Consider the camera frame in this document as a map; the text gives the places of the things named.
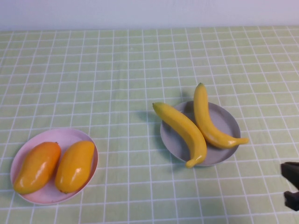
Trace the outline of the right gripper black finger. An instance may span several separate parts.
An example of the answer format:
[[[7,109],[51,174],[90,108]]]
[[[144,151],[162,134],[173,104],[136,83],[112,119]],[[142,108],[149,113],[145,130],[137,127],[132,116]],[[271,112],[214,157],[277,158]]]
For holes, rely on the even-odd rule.
[[[293,211],[299,211],[299,192],[292,193],[290,191],[284,192],[285,206]]]
[[[287,179],[296,189],[299,189],[299,163],[287,161],[280,164],[281,175]]]

